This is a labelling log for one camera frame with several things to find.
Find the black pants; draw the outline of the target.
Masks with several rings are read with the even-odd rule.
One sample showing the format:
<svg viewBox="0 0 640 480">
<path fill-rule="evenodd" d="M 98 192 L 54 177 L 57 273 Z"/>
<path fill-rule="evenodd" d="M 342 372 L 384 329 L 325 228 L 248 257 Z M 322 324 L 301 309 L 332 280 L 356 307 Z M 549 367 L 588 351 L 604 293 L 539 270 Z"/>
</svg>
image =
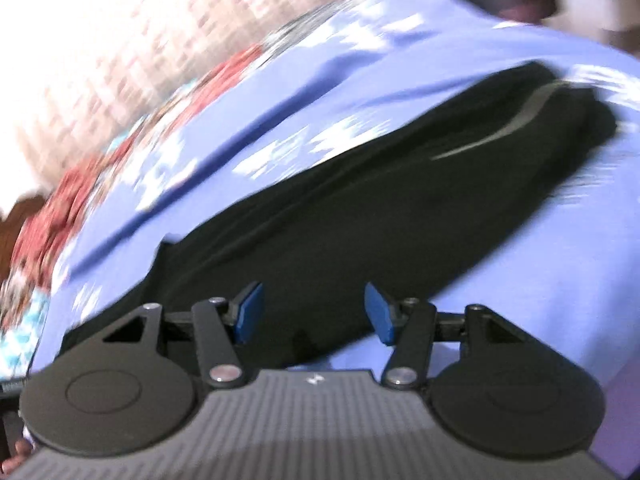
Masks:
<svg viewBox="0 0 640 480">
<path fill-rule="evenodd" d="M 370 332 L 368 283 L 431 298 L 511 236 L 616 131 L 612 110 L 537 63 L 504 70 L 385 136 L 248 196 L 68 332 L 64 352 L 147 302 L 169 313 L 258 282 L 249 367 L 322 358 Z"/>
</svg>

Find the red floral patchwork quilt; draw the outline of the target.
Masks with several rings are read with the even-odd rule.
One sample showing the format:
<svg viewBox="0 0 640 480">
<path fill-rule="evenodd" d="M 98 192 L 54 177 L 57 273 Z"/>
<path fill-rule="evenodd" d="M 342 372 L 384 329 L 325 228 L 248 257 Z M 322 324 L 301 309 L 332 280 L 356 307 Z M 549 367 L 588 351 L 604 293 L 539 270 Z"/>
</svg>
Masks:
<svg viewBox="0 0 640 480">
<path fill-rule="evenodd" d="M 25 377 L 32 364 L 49 307 L 55 263 L 63 249 L 104 202 L 117 177 L 163 143 L 188 120 L 233 88 L 264 48 L 254 44 L 176 90 L 140 117 L 103 151 L 66 170 L 49 198 L 27 201 L 12 245 L 1 229 L 1 379 Z"/>
</svg>

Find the brown wooden headboard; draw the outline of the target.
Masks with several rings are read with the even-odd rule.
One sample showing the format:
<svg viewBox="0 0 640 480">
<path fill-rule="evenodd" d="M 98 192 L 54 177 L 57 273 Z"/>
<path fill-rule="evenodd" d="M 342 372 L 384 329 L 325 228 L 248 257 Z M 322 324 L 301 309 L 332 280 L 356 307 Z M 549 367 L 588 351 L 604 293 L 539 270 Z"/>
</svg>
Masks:
<svg viewBox="0 0 640 480">
<path fill-rule="evenodd" d="M 24 198 L 0 221 L 0 281 L 3 282 L 9 276 L 13 248 L 23 224 L 40 211 L 45 202 L 46 199 L 41 194 Z"/>
</svg>

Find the blue patterned bed sheet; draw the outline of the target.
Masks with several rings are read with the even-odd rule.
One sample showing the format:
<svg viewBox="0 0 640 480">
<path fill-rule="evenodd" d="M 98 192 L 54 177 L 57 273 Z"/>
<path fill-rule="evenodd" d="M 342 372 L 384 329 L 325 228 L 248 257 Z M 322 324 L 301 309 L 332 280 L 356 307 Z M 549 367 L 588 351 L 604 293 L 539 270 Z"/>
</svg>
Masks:
<svg viewBox="0 0 640 480">
<path fill-rule="evenodd" d="M 32 366 L 137 284 L 161 242 L 528 61 L 596 88 L 617 136 L 435 302 L 486 304 L 593 374 L 608 392 L 594 452 L 628 474 L 639 460 L 639 64 L 463 0 L 352 0 L 144 155 L 56 264 Z"/>
</svg>

